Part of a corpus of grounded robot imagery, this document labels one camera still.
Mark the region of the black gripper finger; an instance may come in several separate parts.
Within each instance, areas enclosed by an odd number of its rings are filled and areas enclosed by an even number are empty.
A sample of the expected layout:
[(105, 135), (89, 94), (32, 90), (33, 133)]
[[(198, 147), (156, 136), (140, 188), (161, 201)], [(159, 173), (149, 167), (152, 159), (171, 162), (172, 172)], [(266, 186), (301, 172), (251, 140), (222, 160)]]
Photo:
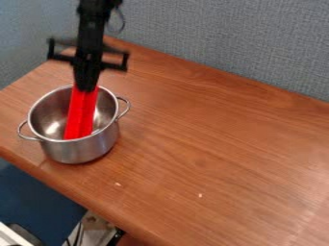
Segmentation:
[(73, 76), (76, 85), (80, 91), (87, 91), (85, 87), (85, 64), (83, 62), (75, 61), (73, 62)]
[(87, 70), (85, 70), (85, 83), (84, 83), (84, 90), (87, 92), (91, 92), (95, 89), (95, 87), (96, 87), (101, 69), (103, 69), (103, 67), (101, 67), (100, 64), (91, 64), (87, 67)]

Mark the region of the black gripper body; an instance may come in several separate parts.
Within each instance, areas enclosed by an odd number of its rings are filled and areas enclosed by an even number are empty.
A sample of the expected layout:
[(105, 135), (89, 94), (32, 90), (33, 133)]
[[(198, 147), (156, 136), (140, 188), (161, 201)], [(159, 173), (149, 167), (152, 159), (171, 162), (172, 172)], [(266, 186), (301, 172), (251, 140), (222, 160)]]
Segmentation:
[[(83, 68), (92, 65), (99, 71), (113, 69), (125, 71), (129, 54), (127, 51), (115, 49), (103, 42), (105, 21), (80, 20), (79, 34), (76, 38), (48, 39), (48, 59), (68, 62), (75, 68)], [(76, 55), (68, 56), (54, 52), (54, 45), (61, 47), (75, 47)], [(120, 63), (109, 63), (103, 61), (103, 54), (113, 54), (121, 56)]]

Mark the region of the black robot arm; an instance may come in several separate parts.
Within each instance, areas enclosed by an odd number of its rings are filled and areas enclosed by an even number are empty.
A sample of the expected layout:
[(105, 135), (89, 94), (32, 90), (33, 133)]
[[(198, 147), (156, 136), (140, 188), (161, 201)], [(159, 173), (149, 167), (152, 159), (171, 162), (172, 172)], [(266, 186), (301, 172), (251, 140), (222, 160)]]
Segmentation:
[(48, 39), (48, 59), (72, 65), (79, 91), (91, 92), (96, 88), (104, 69), (127, 71), (129, 53), (103, 42), (111, 12), (116, 11), (121, 16), (121, 2), (123, 0), (80, 0), (77, 37)]

